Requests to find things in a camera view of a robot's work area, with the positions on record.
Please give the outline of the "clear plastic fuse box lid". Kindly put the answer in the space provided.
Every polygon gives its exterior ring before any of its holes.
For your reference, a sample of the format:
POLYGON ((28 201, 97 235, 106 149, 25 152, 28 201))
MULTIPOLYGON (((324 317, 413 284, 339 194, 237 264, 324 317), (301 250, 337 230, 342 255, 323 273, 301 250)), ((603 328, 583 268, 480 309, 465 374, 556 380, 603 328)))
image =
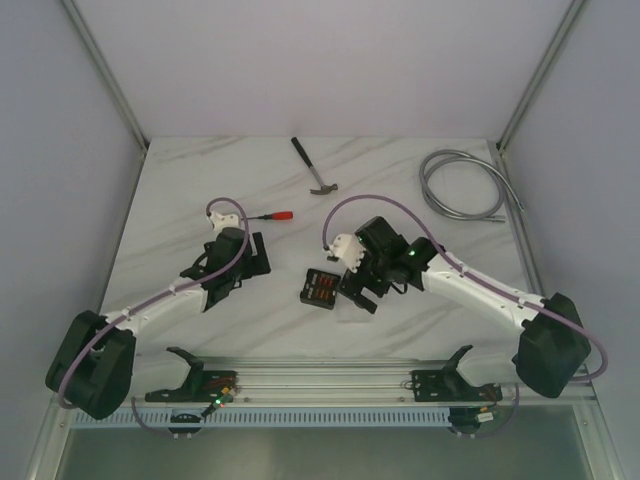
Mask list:
POLYGON ((369 324, 374 319, 371 313, 358 307, 353 301, 342 295, 337 297, 333 312, 336 321, 340 324, 369 324))

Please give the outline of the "black fuse box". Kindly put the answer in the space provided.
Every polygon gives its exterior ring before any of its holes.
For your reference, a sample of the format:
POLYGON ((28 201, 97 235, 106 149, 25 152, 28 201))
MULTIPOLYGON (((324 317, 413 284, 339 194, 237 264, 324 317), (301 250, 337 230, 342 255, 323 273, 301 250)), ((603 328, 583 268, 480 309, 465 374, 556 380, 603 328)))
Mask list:
POLYGON ((317 308, 333 310, 341 280, 342 277, 335 273, 309 268, 299 293, 300 302, 317 308))

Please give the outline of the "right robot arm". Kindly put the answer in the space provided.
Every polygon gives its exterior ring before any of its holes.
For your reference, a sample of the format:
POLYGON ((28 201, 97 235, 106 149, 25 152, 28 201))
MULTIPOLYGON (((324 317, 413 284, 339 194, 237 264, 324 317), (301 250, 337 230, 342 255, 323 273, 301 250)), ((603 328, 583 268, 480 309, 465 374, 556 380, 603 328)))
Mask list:
POLYGON ((467 268, 425 237, 407 242, 381 216, 353 234, 337 235, 325 251, 346 267, 339 292, 369 313, 377 305, 364 290, 383 297, 390 290, 403 294, 415 288, 447 298, 503 330, 503 338, 464 345, 445 363, 443 387, 457 401, 485 386, 516 382, 557 398, 591 352, 568 297, 544 298, 511 288, 467 268))

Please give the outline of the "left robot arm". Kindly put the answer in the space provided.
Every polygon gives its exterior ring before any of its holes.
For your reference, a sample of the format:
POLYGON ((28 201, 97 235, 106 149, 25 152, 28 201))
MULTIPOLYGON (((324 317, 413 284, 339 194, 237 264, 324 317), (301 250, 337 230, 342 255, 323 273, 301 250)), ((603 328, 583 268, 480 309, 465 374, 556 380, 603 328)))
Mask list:
POLYGON ((46 387, 96 420, 132 397, 176 403, 211 399, 213 375, 201 358, 178 346, 156 354, 141 349, 179 322, 207 312, 243 281, 270 271, 261 233, 247 236, 240 228, 223 228, 150 305, 79 313, 46 373, 46 387))

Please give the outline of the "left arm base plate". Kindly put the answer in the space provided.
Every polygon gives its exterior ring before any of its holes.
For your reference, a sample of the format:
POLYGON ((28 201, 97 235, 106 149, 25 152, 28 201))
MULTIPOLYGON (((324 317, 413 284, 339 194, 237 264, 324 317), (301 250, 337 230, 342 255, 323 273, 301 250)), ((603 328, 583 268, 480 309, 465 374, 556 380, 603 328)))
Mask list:
POLYGON ((197 403, 215 402, 231 392, 237 383, 237 372, 233 370, 204 371, 198 376, 189 375, 177 389, 163 389, 147 393, 147 402, 197 403))

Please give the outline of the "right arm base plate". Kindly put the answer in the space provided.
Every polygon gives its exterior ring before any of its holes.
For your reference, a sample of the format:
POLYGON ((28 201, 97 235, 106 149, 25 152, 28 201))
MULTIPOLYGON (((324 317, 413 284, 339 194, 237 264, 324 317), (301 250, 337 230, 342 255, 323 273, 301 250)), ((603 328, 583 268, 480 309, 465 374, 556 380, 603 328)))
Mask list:
POLYGON ((499 386, 474 387, 456 371, 413 370, 410 385, 416 402, 489 402, 503 399, 499 386))

